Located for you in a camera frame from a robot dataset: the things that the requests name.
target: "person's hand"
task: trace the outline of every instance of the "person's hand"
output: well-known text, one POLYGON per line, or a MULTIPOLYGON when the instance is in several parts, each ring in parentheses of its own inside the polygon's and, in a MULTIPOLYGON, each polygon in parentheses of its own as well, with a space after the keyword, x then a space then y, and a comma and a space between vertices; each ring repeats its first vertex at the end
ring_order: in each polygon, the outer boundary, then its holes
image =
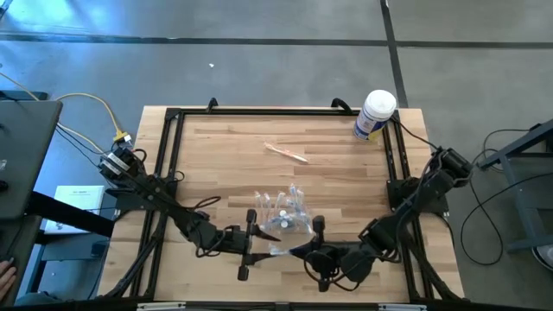
POLYGON ((9 261, 2 261, 0 263, 0 301, 10 290, 16 280, 16 267, 10 267, 13 263, 13 259, 9 261))

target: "finger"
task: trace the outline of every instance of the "finger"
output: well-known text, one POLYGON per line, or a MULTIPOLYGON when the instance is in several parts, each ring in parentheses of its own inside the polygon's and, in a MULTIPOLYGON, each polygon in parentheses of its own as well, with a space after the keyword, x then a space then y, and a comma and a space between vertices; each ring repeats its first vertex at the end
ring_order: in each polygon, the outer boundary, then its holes
POLYGON ((10 279, 8 279, 8 281, 2 287, 2 289, 0 289, 0 301, 3 299, 6 293, 8 293, 8 290, 10 290, 11 285, 13 285, 15 281, 16 281, 16 276, 12 276, 10 279))
POLYGON ((9 261, 2 261, 0 263, 0 276, 4 273, 4 271, 6 271, 6 269, 8 269, 9 266, 10 266, 9 261))
POLYGON ((16 273, 17 269, 16 267, 9 268, 6 273, 3 274, 2 277, 0 277, 0 286, 4 286, 10 278, 16 273))

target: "printed label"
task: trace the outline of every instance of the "printed label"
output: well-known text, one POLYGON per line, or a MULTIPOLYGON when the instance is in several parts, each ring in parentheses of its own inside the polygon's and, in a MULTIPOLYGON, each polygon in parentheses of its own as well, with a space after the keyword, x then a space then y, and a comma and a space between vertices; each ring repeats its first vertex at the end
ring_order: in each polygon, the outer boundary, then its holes
POLYGON ((379 132, 386 125, 386 121, 377 121, 369 117, 365 111, 365 107, 355 121, 353 134, 360 139, 374 140, 378 137, 379 132))
POLYGON ((113 173, 115 173, 116 175, 120 175, 121 174, 121 171, 116 169, 113 165, 111 165, 111 163, 109 163, 108 161, 102 161, 102 164, 104 164, 107 168, 109 168, 113 173))
POLYGON ((129 166, 125 164, 123 161, 121 161, 121 159, 119 159, 116 155, 110 153, 107 157, 108 159, 114 161, 115 164, 117 164, 120 168, 124 170, 129 170, 129 166))

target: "white paper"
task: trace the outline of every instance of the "white paper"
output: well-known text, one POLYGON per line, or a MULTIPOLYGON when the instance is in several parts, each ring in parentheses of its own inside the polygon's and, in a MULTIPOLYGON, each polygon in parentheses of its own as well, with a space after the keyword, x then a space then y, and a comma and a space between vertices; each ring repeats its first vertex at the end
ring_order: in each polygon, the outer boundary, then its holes
MULTIPOLYGON (((104 197, 104 186, 58 186, 54 199, 75 206, 81 210, 91 210, 90 213, 99 214, 104 197)), ((61 224, 52 220, 46 223, 46 234, 88 233, 70 225, 61 224)))

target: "desk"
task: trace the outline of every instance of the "desk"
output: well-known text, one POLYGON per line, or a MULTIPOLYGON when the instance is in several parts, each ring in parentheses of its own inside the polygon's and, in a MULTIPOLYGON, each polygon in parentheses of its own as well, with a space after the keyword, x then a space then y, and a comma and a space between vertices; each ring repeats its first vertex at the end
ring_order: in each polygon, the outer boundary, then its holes
MULTIPOLYGON (((166 108, 144 107, 138 129, 136 147, 148 152, 145 166, 149 173, 154 170, 166 108)), ((426 137, 420 110, 400 110, 400 117, 415 134, 426 137)), ((372 219, 389 213, 385 193, 389 177, 382 140, 367 143, 355 138, 354 120, 351 116, 186 116, 177 165, 186 179, 179 183, 176 198, 192 206, 220 195, 223 199, 205 212, 223 228, 245 224, 246 210, 255 206, 254 191, 274 196, 293 182, 303 189, 311 213, 325 216, 327 240, 356 240, 372 219), (264 141, 305 155, 309 164, 269 152, 264 141)), ((429 147, 407 133, 404 140, 411 173, 418 176, 429 159, 429 147)), ((100 294, 113 288, 134 260, 143 217, 143 212, 130 212, 115 224, 100 294)), ((423 215, 421 223, 429 261, 450 288, 463 296, 448 229, 432 215, 423 215)), ((377 261, 355 292, 331 286, 327 293, 319 293, 317 284, 303 271, 302 261, 294 257, 258 263, 250 267, 249 280, 240 282, 240 257, 196 258, 194 245, 181 236, 172 220, 164 241, 157 301, 408 301, 401 264, 377 261)), ((417 288, 423 292, 415 268, 417 288)), ((143 288, 149 263, 144 271, 143 288)), ((343 285, 353 286, 350 282, 343 285)))

